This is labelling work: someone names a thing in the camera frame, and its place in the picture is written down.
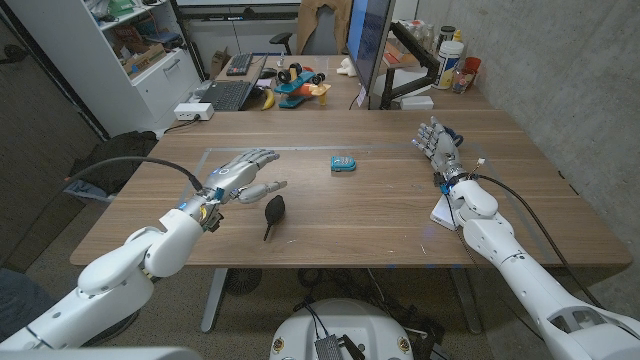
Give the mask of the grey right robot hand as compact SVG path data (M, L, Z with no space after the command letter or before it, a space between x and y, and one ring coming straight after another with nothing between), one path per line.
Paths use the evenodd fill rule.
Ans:
M450 188L469 174L461 164L458 150L463 141L462 135L432 116L429 124L420 124L412 144L429 159L440 184Z

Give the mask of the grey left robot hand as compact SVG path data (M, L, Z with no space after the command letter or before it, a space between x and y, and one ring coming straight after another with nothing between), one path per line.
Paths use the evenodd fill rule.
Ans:
M284 180L252 185L258 171L279 157L274 150L260 148L236 156L211 172L203 188L179 205L178 209L198 222L204 230L216 231L224 218L220 213L222 205L233 200L242 204L257 202L268 193L287 186Z

